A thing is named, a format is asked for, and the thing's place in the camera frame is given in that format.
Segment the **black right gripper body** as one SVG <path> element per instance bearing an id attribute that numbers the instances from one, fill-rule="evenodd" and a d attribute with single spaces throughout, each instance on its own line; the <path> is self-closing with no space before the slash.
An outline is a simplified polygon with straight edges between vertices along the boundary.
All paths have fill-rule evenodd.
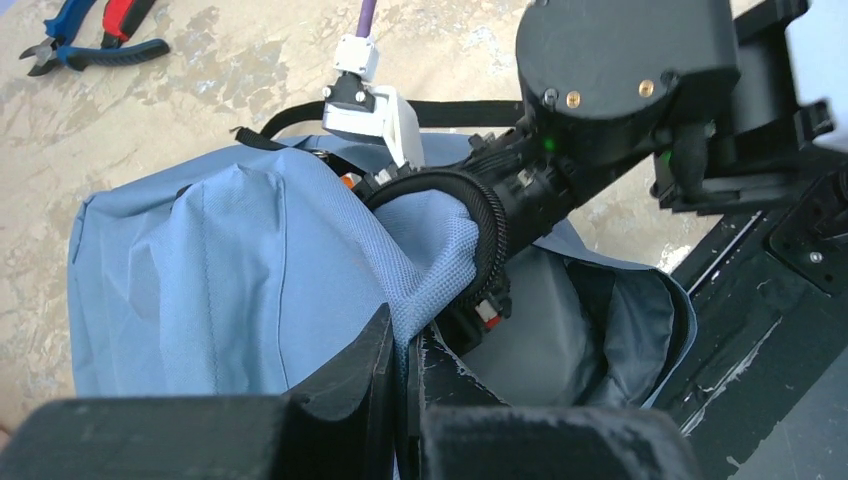
<path id="1" fill-rule="evenodd" d="M 515 58 L 521 116 L 445 171 L 481 229 L 459 297 L 496 301 L 506 261 L 648 156 L 663 207 L 736 199 L 708 176 L 717 121 L 740 79 L 726 1 L 536 1 Z"/>

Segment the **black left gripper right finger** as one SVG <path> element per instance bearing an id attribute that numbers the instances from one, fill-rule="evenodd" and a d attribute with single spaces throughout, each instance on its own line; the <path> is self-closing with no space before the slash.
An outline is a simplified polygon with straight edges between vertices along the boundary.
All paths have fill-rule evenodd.
<path id="1" fill-rule="evenodd" d="M 408 351 L 408 479 L 700 479 L 671 418 L 651 409 L 512 407 L 426 327 Z"/>

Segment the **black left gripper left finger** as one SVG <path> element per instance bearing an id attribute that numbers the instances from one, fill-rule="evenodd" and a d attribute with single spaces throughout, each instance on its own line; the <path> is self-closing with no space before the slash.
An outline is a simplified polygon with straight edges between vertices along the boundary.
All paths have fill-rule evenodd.
<path id="1" fill-rule="evenodd" d="M 36 410 L 5 479 L 388 479 L 394 342 L 387 306 L 280 395 L 94 398 Z"/>

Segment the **blue student backpack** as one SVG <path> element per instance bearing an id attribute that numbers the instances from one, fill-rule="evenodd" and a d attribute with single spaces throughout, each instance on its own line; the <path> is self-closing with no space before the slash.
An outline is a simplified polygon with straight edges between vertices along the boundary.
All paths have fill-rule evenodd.
<path id="1" fill-rule="evenodd" d="M 405 471 L 409 347 L 462 307 L 480 226 L 449 191 L 451 166 L 361 200 L 312 146 L 229 147 L 82 205 L 68 264 L 77 399 L 280 395 L 387 306 L 392 475 Z M 651 409 L 690 344 L 680 287 L 587 252 L 564 220 L 517 254 L 519 330 L 484 349 L 496 371 L 580 380 L 546 407 Z"/>

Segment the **orange green picture book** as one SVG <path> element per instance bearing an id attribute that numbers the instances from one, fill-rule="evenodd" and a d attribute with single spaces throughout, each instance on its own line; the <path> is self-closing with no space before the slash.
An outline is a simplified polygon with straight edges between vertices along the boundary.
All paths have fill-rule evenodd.
<path id="1" fill-rule="evenodd" d="M 361 177 L 354 173 L 347 173 L 340 176 L 340 180 L 349 188 L 354 189 L 356 185 L 361 181 Z"/>

